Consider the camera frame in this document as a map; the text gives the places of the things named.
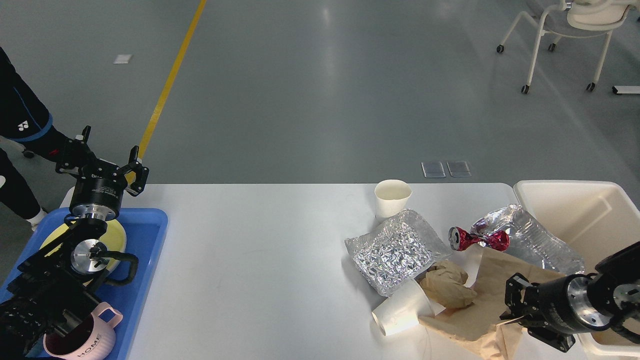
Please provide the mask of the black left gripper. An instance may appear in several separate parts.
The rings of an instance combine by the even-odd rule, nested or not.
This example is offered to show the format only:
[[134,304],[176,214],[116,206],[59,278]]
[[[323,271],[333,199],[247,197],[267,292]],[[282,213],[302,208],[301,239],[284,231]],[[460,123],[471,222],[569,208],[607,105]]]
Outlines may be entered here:
[[144,191],[150,169],[142,163],[140,147],[135,145],[127,164],[103,174],[101,160],[89,148],[91,129],[87,125],[79,135],[66,140],[55,172],[76,179],[69,205],[72,216],[108,222],[119,216],[124,191],[133,197]]

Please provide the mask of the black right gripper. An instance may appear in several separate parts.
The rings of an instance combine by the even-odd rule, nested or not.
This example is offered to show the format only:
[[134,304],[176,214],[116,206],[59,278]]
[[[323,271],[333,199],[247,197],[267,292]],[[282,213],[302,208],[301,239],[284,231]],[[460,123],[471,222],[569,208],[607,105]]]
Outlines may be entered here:
[[521,322],[531,337],[567,353],[576,344],[573,334],[605,331],[611,327],[613,314],[606,308],[598,308],[609,297],[593,297],[593,282],[590,276],[571,275],[538,284],[515,273],[506,280],[507,310],[500,319]]

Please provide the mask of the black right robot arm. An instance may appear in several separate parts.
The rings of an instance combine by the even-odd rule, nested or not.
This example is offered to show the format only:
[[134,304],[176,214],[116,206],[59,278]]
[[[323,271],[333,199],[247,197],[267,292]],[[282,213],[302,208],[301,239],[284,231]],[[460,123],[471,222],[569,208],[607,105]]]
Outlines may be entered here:
[[529,335],[566,353],[575,335],[611,330],[638,344],[639,335],[626,328],[639,318],[638,243],[613,253],[587,275],[563,276],[545,283],[529,282],[521,273],[506,280],[500,315],[508,324],[517,323]]

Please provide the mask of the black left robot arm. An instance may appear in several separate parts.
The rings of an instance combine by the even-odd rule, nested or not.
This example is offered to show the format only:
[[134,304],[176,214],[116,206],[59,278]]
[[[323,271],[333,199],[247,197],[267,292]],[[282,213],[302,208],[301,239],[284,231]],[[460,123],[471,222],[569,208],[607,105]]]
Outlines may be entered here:
[[110,250],[100,237],[119,216],[124,192],[141,194],[150,171],[137,145],[123,166],[96,157],[90,130],[86,126],[66,142],[55,167],[77,180],[67,230],[19,264],[19,275],[7,285],[12,296],[1,305],[3,360],[27,359],[45,334],[70,335],[98,307],[102,285],[125,286],[137,275],[137,256]]

